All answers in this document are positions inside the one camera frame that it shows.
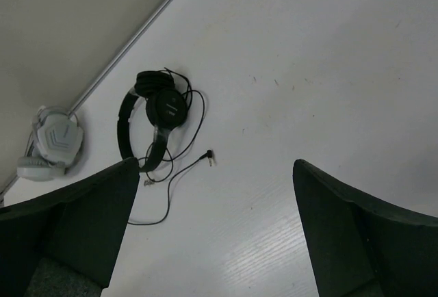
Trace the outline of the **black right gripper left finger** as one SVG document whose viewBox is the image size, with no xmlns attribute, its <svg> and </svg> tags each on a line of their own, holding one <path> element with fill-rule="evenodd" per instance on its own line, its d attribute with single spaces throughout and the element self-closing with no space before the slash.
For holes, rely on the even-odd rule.
<svg viewBox="0 0 438 297">
<path fill-rule="evenodd" d="M 2 296 L 100 296 L 109 287 L 140 174 L 134 158 L 1 208 Z"/>
</svg>

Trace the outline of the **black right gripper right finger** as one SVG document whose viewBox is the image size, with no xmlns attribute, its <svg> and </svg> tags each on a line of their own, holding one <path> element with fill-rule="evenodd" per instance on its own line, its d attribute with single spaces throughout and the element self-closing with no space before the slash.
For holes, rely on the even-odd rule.
<svg viewBox="0 0 438 297">
<path fill-rule="evenodd" d="M 298 159 L 293 184 L 320 296 L 436 296 L 437 218 Z"/>
</svg>

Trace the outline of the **black wired headphones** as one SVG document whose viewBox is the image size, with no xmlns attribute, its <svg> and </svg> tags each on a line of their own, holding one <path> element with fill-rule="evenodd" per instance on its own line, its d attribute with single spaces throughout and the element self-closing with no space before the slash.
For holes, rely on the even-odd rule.
<svg viewBox="0 0 438 297">
<path fill-rule="evenodd" d="M 168 68 L 162 70 L 146 70 L 136 75 L 134 86 L 126 93 L 119 111 L 117 120 L 117 142 L 120 156 L 123 159 L 133 157 L 131 147 L 130 125 L 131 115 L 139 99 L 146 101 L 146 117 L 154 128 L 153 141 L 146 151 L 146 155 L 138 159 L 139 172 L 144 173 L 150 183 L 157 183 L 156 179 L 150 177 L 150 173 L 156 170 L 163 162 L 170 163 L 168 175 L 160 179 L 168 181 L 166 190 L 166 212 L 163 218 L 154 222 L 138 222 L 129 220 L 128 224 L 134 227 L 150 227 L 164 222 L 170 213 L 171 195 L 170 188 L 173 181 L 192 169 L 204 159 L 213 161 L 214 153 L 207 150 L 197 160 L 185 168 L 174 173 L 175 160 L 180 158 L 193 145 L 195 138 L 178 154 L 173 156 L 168 149 L 168 140 L 171 132 L 182 126 L 188 119 L 189 110 L 192 106 L 194 95 L 199 95 L 202 103 L 201 119 L 194 133 L 196 137 L 205 119 L 206 102 L 203 94 L 193 89 L 190 80 L 180 73 Z"/>
</svg>

